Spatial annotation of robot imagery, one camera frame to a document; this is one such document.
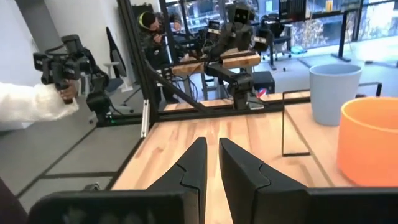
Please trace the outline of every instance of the trash bin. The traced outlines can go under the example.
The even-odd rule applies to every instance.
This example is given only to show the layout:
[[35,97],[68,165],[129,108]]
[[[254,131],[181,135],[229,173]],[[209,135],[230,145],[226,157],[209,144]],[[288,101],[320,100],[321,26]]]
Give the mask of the trash bin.
[[337,166],[360,186],[398,186],[398,98],[357,98],[341,107]]
[[310,68],[311,107],[314,120],[338,126],[340,108],[355,98],[362,68],[351,64],[316,65]]

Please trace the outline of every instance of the beanie hat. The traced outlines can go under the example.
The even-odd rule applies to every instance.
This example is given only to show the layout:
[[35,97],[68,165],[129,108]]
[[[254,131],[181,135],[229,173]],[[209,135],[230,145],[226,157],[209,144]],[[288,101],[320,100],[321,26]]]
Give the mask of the beanie hat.
[[152,12],[144,12],[140,16],[140,25],[149,29],[150,25],[156,20],[155,14]]

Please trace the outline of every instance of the orange bowl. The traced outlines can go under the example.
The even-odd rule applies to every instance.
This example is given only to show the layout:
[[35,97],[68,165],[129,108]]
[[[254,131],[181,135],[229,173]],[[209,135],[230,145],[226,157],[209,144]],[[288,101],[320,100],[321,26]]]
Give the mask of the orange bowl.
[[355,184],[398,186],[398,98],[358,98],[341,107],[337,164]]

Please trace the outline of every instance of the chair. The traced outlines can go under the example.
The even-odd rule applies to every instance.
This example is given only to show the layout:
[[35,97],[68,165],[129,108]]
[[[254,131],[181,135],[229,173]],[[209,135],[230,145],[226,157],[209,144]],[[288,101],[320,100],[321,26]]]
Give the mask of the chair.
[[[274,65],[273,55],[275,54],[275,61],[278,61],[278,54],[285,55],[287,54],[289,58],[292,57],[292,53],[290,52],[291,48],[291,24],[282,24],[279,20],[278,14],[269,14],[264,15],[261,18],[261,26],[259,30],[270,30],[273,35],[272,46],[270,46],[270,60],[269,65],[271,69],[276,70]],[[283,46],[286,43],[286,50],[283,50]]]

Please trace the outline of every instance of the light blue cup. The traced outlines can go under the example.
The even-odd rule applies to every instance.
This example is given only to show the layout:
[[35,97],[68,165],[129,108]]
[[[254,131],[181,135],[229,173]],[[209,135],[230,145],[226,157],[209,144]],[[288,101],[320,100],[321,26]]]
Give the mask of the light blue cup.
[[351,64],[316,65],[310,68],[311,107],[314,120],[338,126],[340,108],[355,98],[362,68]]

